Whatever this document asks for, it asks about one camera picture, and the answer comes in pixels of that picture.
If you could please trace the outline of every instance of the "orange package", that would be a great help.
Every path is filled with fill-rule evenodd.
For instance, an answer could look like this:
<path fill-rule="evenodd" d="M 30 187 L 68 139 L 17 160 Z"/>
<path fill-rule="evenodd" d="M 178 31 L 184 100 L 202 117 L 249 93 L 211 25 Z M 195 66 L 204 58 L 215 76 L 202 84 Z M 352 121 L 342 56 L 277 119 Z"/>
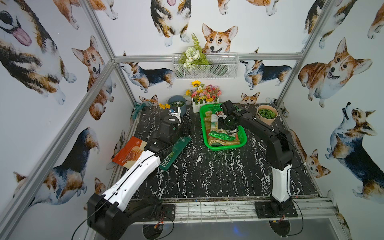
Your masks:
<path fill-rule="evenodd" d="M 124 148 L 122 148 L 113 158 L 113 162 L 130 169 L 138 160 L 147 142 L 137 137 L 131 137 Z"/>

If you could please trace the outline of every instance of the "dog tongue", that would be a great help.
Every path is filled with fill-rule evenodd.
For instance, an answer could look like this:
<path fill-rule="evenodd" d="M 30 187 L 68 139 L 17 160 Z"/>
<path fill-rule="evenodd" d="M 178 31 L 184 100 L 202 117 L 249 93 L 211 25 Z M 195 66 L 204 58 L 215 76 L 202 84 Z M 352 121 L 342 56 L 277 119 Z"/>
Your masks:
<path fill-rule="evenodd" d="M 176 4 L 176 0 L 167 0 L 170 6 L 174 6 Z"/>
<path fill-rule="evenodd" d="M 20 27 L 16 28 L 12 35 L 21 43 L 22 45 L 29 46 L 32 44 L 32 39 L 29 35 Z"/>

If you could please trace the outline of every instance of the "artificial flower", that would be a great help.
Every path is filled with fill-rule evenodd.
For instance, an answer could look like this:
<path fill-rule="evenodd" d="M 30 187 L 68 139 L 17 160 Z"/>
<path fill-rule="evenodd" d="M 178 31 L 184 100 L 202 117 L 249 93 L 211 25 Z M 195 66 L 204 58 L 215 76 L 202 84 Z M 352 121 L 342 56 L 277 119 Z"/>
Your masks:
<path fill-rule="evenodd" d="M 198 80 L 192 82 L 192 86 L 194 86 L 195 88 L 197 88 L 200 85 L 201 85 L 201 82 Z"/>

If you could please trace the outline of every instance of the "white picket planter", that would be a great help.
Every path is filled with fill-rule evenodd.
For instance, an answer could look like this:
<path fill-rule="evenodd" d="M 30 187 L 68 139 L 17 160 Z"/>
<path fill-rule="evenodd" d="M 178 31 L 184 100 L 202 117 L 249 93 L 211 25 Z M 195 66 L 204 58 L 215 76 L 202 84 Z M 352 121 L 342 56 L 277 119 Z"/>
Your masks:
<path fill-rule="evenodd" d="M 200 108 L 207 104 L 212 104 L 212 103 L 206 103 L 205 100 L 203 100 L 203 103 L 200 103 L 200 102 L 195 103 L 194 101 L 192 101 L 193 112 L 194 113 L 200 112 Z"/>

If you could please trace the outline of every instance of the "robotic arm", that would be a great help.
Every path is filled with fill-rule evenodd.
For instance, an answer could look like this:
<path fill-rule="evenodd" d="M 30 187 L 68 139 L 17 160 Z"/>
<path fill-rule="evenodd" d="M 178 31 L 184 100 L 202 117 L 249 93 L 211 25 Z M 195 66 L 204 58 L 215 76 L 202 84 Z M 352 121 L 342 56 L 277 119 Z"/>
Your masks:
<path fill-rule="evenodd" d="M 270 211 L 274 216 L 282 216 L 286 211 L 292 212 L 290 216 L 295 216 L 292 199 L 290 197 L 289 180 L 290 169 L 292 168 L 292 159 L 295 155 L 290 131 L 271 128 L 261 120 L 254 118 L 252 113 L 237 109 L 231 101 L 226 101 L 220 105 L 227 117 L 224 127 L 232 129 L 234 126 L 242 126 L 260 137 L 267 144 L 266 160 L 272 167 L 272 193 L 270 202 Z M 270 217 L 260 214 L 259 217 Z"/>

